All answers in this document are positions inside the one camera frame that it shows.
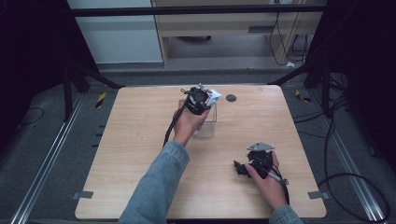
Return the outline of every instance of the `person's left hand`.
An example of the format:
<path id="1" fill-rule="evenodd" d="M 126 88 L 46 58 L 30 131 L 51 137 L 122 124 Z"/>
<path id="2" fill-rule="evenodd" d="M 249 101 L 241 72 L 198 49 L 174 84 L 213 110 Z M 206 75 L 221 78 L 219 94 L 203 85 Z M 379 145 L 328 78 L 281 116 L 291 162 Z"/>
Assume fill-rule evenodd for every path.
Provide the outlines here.
<path id="1" fill-rule="evenodd" d="M 178 108 L 181 108 L 184 104 L 185 100 L 178 101 Z M 209 110 L 206 110 L 202 115 L 194 115 L 190 112 L 189 109 L 184 108 L 183 112 L 181 112 L 180 117 L 175 123 L 175 137 L 174 140 L 181 143 L 184 147 L 189 142 L 191 136 L 198 129 L 198 127 L 204 123 L 207 115 L 209 114 Z"/>

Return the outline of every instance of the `floor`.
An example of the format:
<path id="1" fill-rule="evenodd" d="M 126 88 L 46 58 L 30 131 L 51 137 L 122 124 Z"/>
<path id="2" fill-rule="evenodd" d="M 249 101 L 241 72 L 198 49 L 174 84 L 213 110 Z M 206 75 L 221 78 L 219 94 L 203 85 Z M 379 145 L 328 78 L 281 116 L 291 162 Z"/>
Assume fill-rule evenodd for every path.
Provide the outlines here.
<path id="1" fill-rule="evenodd" d="M 300 60 L 303 46 L 297 41 L 295 51 L 289 56 Z M 141 69 L 133 72 L 103 73 L 105 77 L 126 86 L 176 85 L 200 82 L 207 84 L 252 83 L 265 84 L 285 76 L 294 68 L 279 65 L 274 60 L 268 42 L 263 35 L 254 36 L 212 36 L 209 41 L 175 38 L 170 48 L 169 64 L 165 68 Z M 347 84 L 342 75 L 334 77 Z M 89 93 L 73 91 L 73 98 L 79 112 L 70 129 L 64 129 L 63 88 L 56 86 L 41 92 L 32 102 L 18 133 L 9 144 L 11 154 L 0 163 L 0 223 L 8 223 L 19 210 L 24 216 L 17 216 L 32 223 L 77 223 L 74 216 L 76 193 L 83 189 L 86 176 L 91 168 L 95 150 L 100 143 L 106 120 L 111 111 L 117 90 L 111 90 L 96 80 L 90 79 Z M 320 86 L 306 90 L 300 75 L 282 86 L 290 113 L 295 121 L 310 118 L 320 111 Z M 311 103 L 296 97 L 296 90 L 311 99 Z M 106 99 L 100 108 L 95 108 L 99 95 L 105 92 Z M 342 99 L 341 91 L 331 91 L 331 104 Z M 305 153 L 310 162 L 315 179 L 319 182 L 325 175 L 324 159 L 327 160 L 329 174 L 353 172 L 371 179 L 381 190 L 391 208 L 396 206 L 393 191 L 396 176 L 382 158 L 372 157 L 369 146 L 361 133 L 359 124 L 353 119 L 347 105 L 334 112 L 335 131 L 329 142 L 326 134 L 330 119 L 317 117 L 307 122 L 296 122 Z M 60 130 L 67 132 L 64 140 L 57 140 Z M 54 141 L 60 147 L 51 153 Z M 48 162 L 48 157 L 55 158 Z M 37 174 L 43 171 L 43 164 L 49 168 L 44 179 L 38 181 Z M 386 214 L 386 205 L 373 188 L 352 177 L 341 177 L 331 182 L 332 191 L 341 204 L 359 217 L 367 214 Z M 30 189 L 36 184 L 35 192 Z M 326 186 L 320 186 L 328 192 Z M 22 206 L 23 199 L 33 204 Z M 305 223 L 361 223 L 356 217 L 343 210 L 334 199 L 324 200 L 328 209 L 326 217 L 319 220 L 307 219 Z M 388 223 L 396 223 L 394 212 Z"/>

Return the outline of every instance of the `silver floor rail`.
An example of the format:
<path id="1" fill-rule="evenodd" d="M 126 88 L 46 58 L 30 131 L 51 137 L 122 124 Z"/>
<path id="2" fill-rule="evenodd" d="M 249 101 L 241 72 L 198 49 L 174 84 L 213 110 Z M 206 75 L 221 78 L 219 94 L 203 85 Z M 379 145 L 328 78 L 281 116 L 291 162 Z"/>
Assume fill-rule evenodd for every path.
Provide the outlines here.
<path id="1" fill-rule="evenodd" d="M 320 106 L 320 96 L 317 91 L 315 90 L 310 90 L 309 91 L 310 95 L 312 96 L 313 101 L 315 102 L 318 110 L 321 110 Z M 321 116 L 323 118 L 323 122 L 325 123 L 327 128 L 330 128 L 330 121 L 325 117 Z M 349 153 L 347 152 L 347 148 L 344 145 L 340 135 L 338 132 L 335 130 L 333 135 L 332 135 L 332 142 L 334 143 L 335 150 L 341 160 L 341 163 L 344 166 L 344 169 L 348 173 L 352 173 L 355 175 L 361 175 L 358 167 L 355 165 L 354 161 L 350 157 Z M 350 177 L 349 178 L 353 188 L 355 189 L 361 204 L 370 220 L 380 220 L 384 218 L 384 214 L 382 213 L 381 208 L 379 207 L 373 193 L 371 192 L 369 186 L 367 183 L 362 180 L 358 179 L 355 177 Z"/>
<path id="2" fill-rule="evenodd" d="M 61 127 L 61 130 L 58 132 L 49 153 L 47 154 L 46 159 L 44 159 L 43 164 L 40 167 L 37 175 L 35 176 L 35 180 L 33 181 L 31 187 L 27 191 L 21 205 L 18 210 L 13 215 L 10 223 L 12 224 L 23 224 L 27 221 L 33 206 L 35 205 L 35 201 L 37 200 L 41 190 L 43 189 L 47 178 L 50 174 L 53 164 L 55 163 L 59 152 L 61 151 L 64 141 L 69 134 L 71 127 L 77 117 L 78 111 L 80 110 L 81 103 L 84 99 L 85 93 L 79 93 L 76 97 L 76 100 L 73 105 L 73 113 L 70 115 L 68 121 L 65 121 Z"/>

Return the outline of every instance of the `hand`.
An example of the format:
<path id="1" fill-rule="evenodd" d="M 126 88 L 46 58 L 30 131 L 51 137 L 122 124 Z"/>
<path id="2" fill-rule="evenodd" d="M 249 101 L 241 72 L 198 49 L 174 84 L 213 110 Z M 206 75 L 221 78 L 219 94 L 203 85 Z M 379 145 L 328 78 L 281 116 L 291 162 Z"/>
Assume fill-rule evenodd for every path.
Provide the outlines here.
<path id="1" fill-rule="evenodd" d="M 273 151 L 273 163 L 275 166 L 279 166 L 279 161 L 277 160 L 276 154 Z M 264 198 L 266 202 L 274 209 L 286 205 L 285 192 L 283 191 L 282 186 L 279 182 L 273 179 L 271 176 L 267 176 L 265 179 L 262 179 L 257 171 L 248 164 L 245 164 L 248 173 L 253 178 L 257 187 L 259 188 L 260 194 Z"/>
<path id="2" fill-rule="evenodd" d="M 181 108 L 184 104 L 184 100 L 178 101 L 178 108 Z M 204 123 L 207 115 L 209 114 L 209 110 L 206 110 L 202 115 L 194 115 L 190 112 L 189 109 L 184 108 L 183 112 L 181 112 L 180 117 L 175 123 L 175 137 L 174 140 L 181 143 L 184 147 L 189 142 L 191 136 L 198 129 L 198 127 Z"/>

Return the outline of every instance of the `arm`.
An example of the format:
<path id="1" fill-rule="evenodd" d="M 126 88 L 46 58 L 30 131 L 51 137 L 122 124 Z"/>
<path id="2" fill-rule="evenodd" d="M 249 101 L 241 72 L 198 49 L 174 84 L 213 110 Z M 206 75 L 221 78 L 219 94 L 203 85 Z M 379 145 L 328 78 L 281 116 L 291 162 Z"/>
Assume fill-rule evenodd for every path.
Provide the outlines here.
<path id="1" fill-rule="evenodd" d="M 182 105 L 183 101 L 179 101 L 179 108 Z M 190 160 L 185 146 L 207 114 L 208 111 L 196 116 L 183 110 L 174 127 L 174 140 L 165 144 L 140 179 L 119 223 L 166 223 L 179 180 Z"/>
<path id="2" fill-rule="evenodd" d="M 274 165 L 279 167 L 275 152 L 273 152 Z M 253 178 L 264 200 L 274 209 L 270 217 L 271 224 L 298 224 L 303 223 L 293 209 L 286 203 L 285 192 L 282 186 L 271 176 L 262 179 L 256 170 L 246 164 L 247 171 Z"/>

